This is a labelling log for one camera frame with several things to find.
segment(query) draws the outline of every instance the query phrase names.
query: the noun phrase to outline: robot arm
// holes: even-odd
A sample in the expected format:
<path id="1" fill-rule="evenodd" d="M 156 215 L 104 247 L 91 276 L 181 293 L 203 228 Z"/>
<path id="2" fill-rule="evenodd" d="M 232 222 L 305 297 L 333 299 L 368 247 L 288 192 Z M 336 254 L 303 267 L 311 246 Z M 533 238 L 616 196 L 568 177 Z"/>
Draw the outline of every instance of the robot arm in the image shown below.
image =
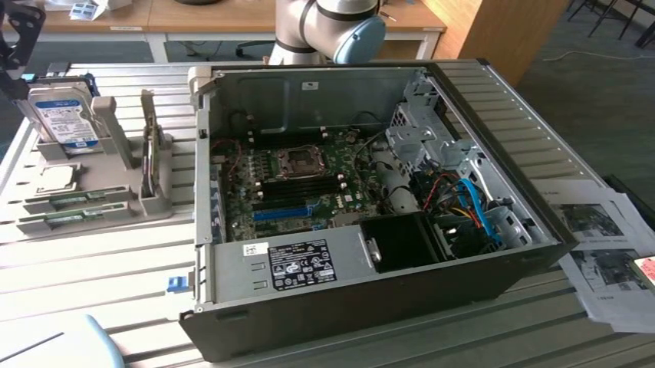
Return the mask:
<path id="1" fill-rule="evenodd" d="M 277 0 L 269 64 L 368 62 L 384 41 L 379 0 Z"/>
<path id="2" fill-rule="evenodd" d="M 12 46 L 2 37 L 5 15 L 20 36 Z M 17 5 L 12 0 L 0 0 L 0 90 L 10 100 L 24 100 L 28 96 L 28 84 L 20 76 L 32 56 L 44 21 L 45 12 L 41 9 Z"/>

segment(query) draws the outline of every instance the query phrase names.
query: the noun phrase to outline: slotted metal table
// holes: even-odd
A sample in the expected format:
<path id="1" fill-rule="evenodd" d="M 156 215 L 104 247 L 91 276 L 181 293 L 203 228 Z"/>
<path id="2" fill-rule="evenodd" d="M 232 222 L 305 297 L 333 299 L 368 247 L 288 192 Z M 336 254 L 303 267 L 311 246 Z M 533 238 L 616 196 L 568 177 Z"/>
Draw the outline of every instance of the slotted metal table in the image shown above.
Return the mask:
<path id="1" fill-rule="evenodd" d="M 531 179 L 601 182 L 489 67 L 475 60 L 437 63 Z M 68 72 L 91 72 L 100 93 L 116 97 L 128 136 L 141 134 L 144 125 L 140 90 L 155 91 L 159 123 L 173 136 L 173 216 L 75 238 L 0 246 L 0 330 L 88 313 L 132 367 L 211 366 L 177 322 L 167 319 L 179 299 L 164 295 L 168 276 L 180 275 L 195 260 L 196 131 L 187 86 L 193 65 L 75 64 Z M 22 123 L 0 165 L 2 213 L 12 213 L 10 202 L 24 195 L 17 184 L 37 174 L 34 142 Z M 565 276 L 553 269 L 523 279 L 495 301 L 215 366 L 633 367 L 655 364 L 653 352 L 655 336 L 613 333 L 587 319 Z"/>

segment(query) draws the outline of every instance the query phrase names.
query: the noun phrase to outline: gray carpet floor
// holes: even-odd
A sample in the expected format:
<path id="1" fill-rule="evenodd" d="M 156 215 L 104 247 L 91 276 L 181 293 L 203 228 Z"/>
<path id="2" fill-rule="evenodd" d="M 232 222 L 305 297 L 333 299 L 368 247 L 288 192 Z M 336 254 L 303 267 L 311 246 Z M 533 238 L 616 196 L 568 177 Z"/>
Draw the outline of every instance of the gray carpet floor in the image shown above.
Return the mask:
<path id="1" fill-rule="evenodd" d="M 563 14 L 551 37 L 517 86 L 556 132 L 601 174 L 615 174 L 655 208 L 655 59 L 620 61 L 572 54 L 547 62 L 567 51 L 588 51 L 623 57 L 655 56 L 655 42 L 640 50 L 633 42 L 643 31 L 631 27 L 619 41 L 621 21 L 607 20 L 587 38 L 597 15 L 581 10 L 571 22 Z M 243 60 L 235 56 L 236 42 L 205 42 L 196 46 L 201 55 L 188 57 L 184 47 L 168 43 L 171 61 Z M 247 56 L 261 60 L 272 46 L 247 49 Z M 40 43 L 29 72 L 42 73 L 49 63 L 152 62 L 147 44 L 103 42 Z M 8 144 L 20 124 L 20 112 L 0 98 L 0 143 Z"/>

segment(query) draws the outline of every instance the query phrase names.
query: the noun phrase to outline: motherboard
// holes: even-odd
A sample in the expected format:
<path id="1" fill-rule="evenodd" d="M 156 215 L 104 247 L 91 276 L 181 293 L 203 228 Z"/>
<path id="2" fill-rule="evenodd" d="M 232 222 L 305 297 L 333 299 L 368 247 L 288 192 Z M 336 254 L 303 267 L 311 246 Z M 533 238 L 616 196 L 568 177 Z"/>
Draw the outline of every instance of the motherboard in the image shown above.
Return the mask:
<path id="1" fill-rule="evenodd" d="M 251 240 L 352 225 L 384 210 L 376 168 L 355 128 L 219 140 L 227 240 Z"/>

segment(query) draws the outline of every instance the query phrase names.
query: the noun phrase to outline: white cable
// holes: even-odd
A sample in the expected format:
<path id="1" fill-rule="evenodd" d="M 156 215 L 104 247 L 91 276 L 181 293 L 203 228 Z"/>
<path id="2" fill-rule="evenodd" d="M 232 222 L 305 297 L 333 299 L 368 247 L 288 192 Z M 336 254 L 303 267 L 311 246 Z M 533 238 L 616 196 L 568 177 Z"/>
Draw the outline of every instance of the white cable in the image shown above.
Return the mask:
<path id="1" fill-rule="evenodd" d="M 603 54 L 596 54 L 593 52 L 585 52 L 585 51 L 567 51 L 563 53 L 560 56 L 555 58 L 548 58 L 548 59 L 541 59 L 543 61 L 559 61 L 571 54 L 585 54 L 591 56 L 597 56 L 599 58 L 608 58 L 608 59 L 616 59 L 616 60 L 636 60 L 636 59 L 653 59 L 655 56 L 645 56 L 645 55 L 639 55 L 635 57 L 620 57 L 620 56 L 612 56 L 612 55 L 603 55 Z"/>

